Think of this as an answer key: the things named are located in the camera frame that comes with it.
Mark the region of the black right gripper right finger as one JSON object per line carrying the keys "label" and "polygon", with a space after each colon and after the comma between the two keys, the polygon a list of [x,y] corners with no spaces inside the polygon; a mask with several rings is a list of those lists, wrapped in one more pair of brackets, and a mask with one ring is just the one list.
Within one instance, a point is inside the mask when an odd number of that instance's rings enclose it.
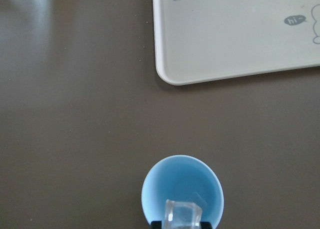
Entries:
{"label": "black right gripper right finger", "polygon": [[201,221],[200,222],[200,228],[201,229],[212,229],[212,225],[208,221]]}

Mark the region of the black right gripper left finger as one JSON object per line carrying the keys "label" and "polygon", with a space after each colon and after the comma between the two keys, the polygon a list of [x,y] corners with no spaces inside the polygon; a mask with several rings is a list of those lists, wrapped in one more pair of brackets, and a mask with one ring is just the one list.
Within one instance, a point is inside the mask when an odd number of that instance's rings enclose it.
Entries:
{"label": "black right gripper left finger", "polygon": [[162,229],[163,228],[163,222],[159,220],[152,221],[150,224],[151,229]]}

